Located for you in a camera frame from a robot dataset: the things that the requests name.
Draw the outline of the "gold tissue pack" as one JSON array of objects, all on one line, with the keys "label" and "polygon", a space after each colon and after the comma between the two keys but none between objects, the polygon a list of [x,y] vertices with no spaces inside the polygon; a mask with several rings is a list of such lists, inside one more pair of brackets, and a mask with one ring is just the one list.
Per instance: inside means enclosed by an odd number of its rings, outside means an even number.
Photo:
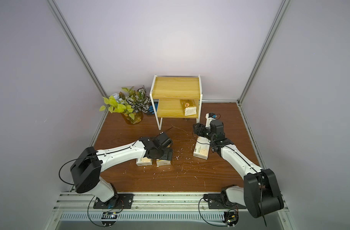
[{"label": "gold tissue pack", "polygon": [[166,149],[164,151],[164,155],[160,159],[156,160],[156,166],[160,167],[160,166],[171,165],[172,156],[173,156],[173,149],[171,148]]},{"label": "gold tissue pack", "polygon": [[193,116],[197,114],[197,105],[195,100],[180,100],[184,116]]}]

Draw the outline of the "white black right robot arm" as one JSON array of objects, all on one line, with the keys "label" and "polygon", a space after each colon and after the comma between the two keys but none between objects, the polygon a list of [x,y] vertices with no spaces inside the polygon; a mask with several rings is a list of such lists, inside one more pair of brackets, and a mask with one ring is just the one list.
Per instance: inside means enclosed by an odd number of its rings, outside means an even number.
[{"label": "white black right robot arm", "polygon": [[220,120],[212,120],[209,126],[201,123],[193,125],[193,131],[199,137],[206,138],[213,152],[226,160],[243,178],[243,187],[223,188],[220,196],[226,206],[240,204],[249,213],[258,218],[284,208],[284,202],[276,175],[271,169],[263,169],[254,164],[224,132]]}]

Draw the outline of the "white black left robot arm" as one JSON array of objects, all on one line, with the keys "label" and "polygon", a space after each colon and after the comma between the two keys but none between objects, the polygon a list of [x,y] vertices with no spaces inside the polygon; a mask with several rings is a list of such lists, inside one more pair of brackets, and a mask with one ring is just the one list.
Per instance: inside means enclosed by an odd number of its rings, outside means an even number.
[{"label": "white black left robot arm", "polygon": [[86,148],[70,167],[75,191],[91,193],[109,208],[118,203],[119,196],[113,185],[101,173],[115,165],[139,158],[171,160],[173,141],[162,132],[156,137],[141,137],[133,143],[112,149]]}]

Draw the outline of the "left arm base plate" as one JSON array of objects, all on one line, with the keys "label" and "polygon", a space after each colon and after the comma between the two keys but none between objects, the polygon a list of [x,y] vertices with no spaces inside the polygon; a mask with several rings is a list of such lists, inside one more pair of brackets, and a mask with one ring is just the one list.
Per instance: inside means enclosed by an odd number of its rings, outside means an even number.
[{"label": "left arm base plate", "polygon": [[114,195],[106,202],[101,201],[99,198],[94,200],[94,209],[131,209],[133,203],[134,194],[131,193],[119,193]]}]

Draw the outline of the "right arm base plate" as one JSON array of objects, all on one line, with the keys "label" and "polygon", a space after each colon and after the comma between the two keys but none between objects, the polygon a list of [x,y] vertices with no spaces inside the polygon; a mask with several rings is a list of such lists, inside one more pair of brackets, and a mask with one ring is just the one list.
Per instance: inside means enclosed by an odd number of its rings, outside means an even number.
[{"label": "right arm base plate", "polygon": [[204,194],[209,209],[246,209],[245,206],[230,202],[222,193]]}]

